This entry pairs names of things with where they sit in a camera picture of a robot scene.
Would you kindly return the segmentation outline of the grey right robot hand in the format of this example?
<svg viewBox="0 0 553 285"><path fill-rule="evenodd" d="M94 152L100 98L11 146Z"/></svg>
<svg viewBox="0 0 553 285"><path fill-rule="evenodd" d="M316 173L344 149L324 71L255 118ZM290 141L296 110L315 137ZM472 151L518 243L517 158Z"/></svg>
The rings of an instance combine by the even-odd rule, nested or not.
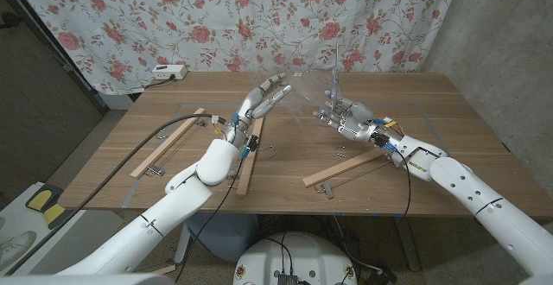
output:
<svg viewBox="0 0 553 285"><path fill-rule="evenodd" d="M335 108L314 111L313 116L351 141L369 141L373 112L360 102L341 98Z"/></svg>

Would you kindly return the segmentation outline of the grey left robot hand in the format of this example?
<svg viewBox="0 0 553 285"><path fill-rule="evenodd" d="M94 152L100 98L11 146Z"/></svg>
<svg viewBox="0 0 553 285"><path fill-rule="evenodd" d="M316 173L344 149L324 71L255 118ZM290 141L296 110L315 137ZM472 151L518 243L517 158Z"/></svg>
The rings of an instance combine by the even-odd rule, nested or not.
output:
<svg viewBox="0 0 553 285"><path fill-rule="evenodd" d="M238 130L246 131L253 119L265 117L292 91L292 85L285 78L285 73L273 75L248 93L237 110Z"/></svg>

